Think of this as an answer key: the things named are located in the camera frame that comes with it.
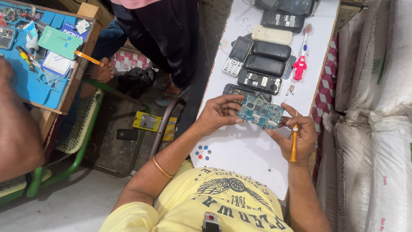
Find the yellow t-shirt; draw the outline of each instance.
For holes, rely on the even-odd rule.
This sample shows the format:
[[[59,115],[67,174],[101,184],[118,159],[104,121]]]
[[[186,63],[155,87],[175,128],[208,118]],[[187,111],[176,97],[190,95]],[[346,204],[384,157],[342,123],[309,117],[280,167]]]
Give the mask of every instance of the yellow t-shirt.
[[[281,206],[263,184],[218,168],[193,168],[185,161],[154,203],[122,205],[100,232],[202,231],[205,212],[215,213],[223,232],[293,232],[283,222]]]

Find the man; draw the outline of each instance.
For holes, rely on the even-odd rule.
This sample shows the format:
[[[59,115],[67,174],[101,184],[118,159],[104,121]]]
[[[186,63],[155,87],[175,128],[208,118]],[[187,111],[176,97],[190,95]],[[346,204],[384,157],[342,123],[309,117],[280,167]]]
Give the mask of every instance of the man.
[[[132,45],[171,80],[158,80],[166,107],[190,86],[197,67],[199,9],[195,0],[111,0],[119,25]]]
[[[0,56],[0,182],[24,175],[44,163],[38,125],[11,87],[14,70]]]
[[[201,231],[205,212],[217,215],[223,232],[331,231],[307,167],[307,157],[316,140],[310,117],[283,117],[279,125],[299,125],[297,162],[288,164],[291,228],[283,221],[276,197],[263,183],[218,168],[193,168],[191,161],[185,160],[204,136],[222,126],[243,122],[235,111],[241,106],[233,102],[243,99],[241,95],[223,95],[208,100],[192,127],[130,180],[100,232]],[[294,108],[285,103],[282,107],[296,115]],[[292,135],[286,139],[274,130],[266,133],[289,160]]]

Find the pink top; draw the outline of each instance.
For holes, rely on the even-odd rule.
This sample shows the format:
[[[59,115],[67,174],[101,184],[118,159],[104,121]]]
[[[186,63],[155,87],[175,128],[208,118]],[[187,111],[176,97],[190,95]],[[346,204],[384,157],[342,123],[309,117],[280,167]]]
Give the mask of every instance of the pink top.
[[[145,7],[160,0],[111,0],[114,4],[119,4],[127,9],[137,9]]]

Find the white sack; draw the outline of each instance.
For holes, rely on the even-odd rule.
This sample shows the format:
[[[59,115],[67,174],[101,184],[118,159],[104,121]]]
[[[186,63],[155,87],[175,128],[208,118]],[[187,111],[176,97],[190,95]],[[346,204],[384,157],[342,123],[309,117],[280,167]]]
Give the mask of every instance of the white sack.
[[[371,130],[340,119],[334,128],[337,144],[339,232],[364,232],[372,178]]]
[[[337,171],[333,126],[339,118],[334,110],[323,113],[322,159],[316,182],[316,194],[333,232],[337,232]]]
[[[403,116],[412,105],[411,11],[410,0],[391,2],[388,51],[382,76],[382,90],[376,107],[376,110],[383,111],[386,116]]]
[[[412,231],[412,124],[371,113],[374,180],[367,232]]]
[[[369,4],[363,25],[351,96],[346,110],[347,123],[368,124],[380,91],[380,76],[386,52],[390,0]]]
[[[362,10],[339,31],[339,67],[335,97],[335,110],[339,112],[346,110],[351,96],[356,60],[367,11],[368,9]]]

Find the copper bangle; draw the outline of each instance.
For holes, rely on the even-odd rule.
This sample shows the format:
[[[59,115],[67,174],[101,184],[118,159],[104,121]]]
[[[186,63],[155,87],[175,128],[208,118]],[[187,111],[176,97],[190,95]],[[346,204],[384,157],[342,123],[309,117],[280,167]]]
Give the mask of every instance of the copper bangle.
[[[161,167],[161,166],[159,165],[159,163],[156,161],[155,156],[153,156],[152,160],[153,160],[154,164],[156,165],[157,169],[159,169],[159,170],[163,173],[163,175],[165,175],[167,178],[170,178],[170,179],[173,178],[172,175],[169,175],[167,172],[165,172],[165,171],[162,169],[162,167]]]

